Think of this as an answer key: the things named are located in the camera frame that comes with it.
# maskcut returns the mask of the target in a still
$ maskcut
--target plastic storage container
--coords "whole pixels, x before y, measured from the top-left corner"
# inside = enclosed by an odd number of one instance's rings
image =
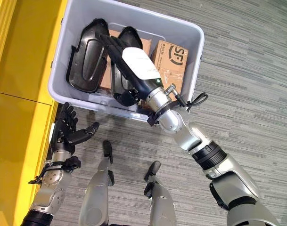
[[[77,46],[82,30],[94,18],[105,19],[109,29],[119,32],[125,26],[133,26],[141,38],[152,39],[150,53],[159,40],[188,49],[181,95],[186,101],[192,99],[204,44],[204,33],[199,26],[112,0],[70,0],[62,21],[48,84],[49,93],[55,100],[61,103],[68,101],[77,107],[129,119],[140,121],[148,119],[146,115],[136,112],[135,105],[124,107],[113,97],[81,92],[66,82],[71,46]]]

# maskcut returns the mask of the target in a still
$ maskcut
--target yellow cabinet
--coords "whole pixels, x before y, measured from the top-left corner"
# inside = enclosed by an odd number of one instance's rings
[[[47,84],[67,0],[0,0],[0,226],[19,226],[57,103]]]
[[[20,225],[33,199],[29,185],[44,154],[49,105],[0,94],[0,214]]]

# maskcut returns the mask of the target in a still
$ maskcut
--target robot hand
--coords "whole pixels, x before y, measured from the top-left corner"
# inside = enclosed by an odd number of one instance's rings
[[[97,131],[99,123],[95,122],[86,129],[76,131],[78,118],[76,112],[68,102],[63,105],[58,120],[55,122],[50,142],[52,153],[64,143],[71,154],[75,151],[75,145],[89,140]]]
[[[163,88],[160,73],[146,53],[136,47],[128,47],[116,37],[96,34],[101,43],[108,49],[108,54],[125,79],[134,86],[116,100],[124,106],[130,106],[139,99],[146,100],[148,95],[158,87]]]
[[[69,103],[65,103],[55,123],[51,150],[52,159],[46,161],[44,168],[29,184],[40,184],[34,201],[25,216],[22,226],[49,226],[53,216],[64,201],[65,192],[71,181],[71,173],[81,166],[81,161],[72,156],[75,145],[90,139],[97,131],[95,122],[86,129],[76,130],[78,119]]]

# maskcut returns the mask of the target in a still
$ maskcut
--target black curved plastic part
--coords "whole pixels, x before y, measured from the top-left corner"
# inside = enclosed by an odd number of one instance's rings
[[[148,181],[148,178],[149,176],[152,176],[152,175],[156,175],[156,173],[158,172],[158,170],[160,169],[160,166],[161,166],[161,162],[159,161],[154,161],[150,167],[148,168],[148,172],[145,174],[144,176],[144,181],[147,182]]]
[[[118,38],[127,46],[127,47],[137,47],[142,49],[142,41],[135,28],[128,26],[123,29],[119,34]],[[125,79],[122,76],[121,72],[115,66],[113,61],[111,61],[111,73],[112,73],[112,94],[114,98],[124,106],[132,106],[139,100],[134,98],[128,92],[133,88],[133,85],[129,80]]]
[[[102,142],[102,148],[104,149],[104,156],[110,158],[110,163],[113,164],[113,149],[111,142],[108,140],[104,140]]]
[[[94,19],[84,28],[78,47],[72,46],[66,74],[67,82],[87,93],[97,91],[107,66],[107,49],[96,37],[97,32],[109,35],[104,19]]]

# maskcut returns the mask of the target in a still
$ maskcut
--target black cable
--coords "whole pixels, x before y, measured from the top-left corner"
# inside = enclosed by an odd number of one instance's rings
[[[197,96],[196,99],[193,102],[188,101],[187,102],[187,107],[188,107],[187,111],[189,112],[191,107],[200,105],[205,100],[207,100],[207,98],[208,98],[208,95],[205,92],[203,92],[199,96]]]

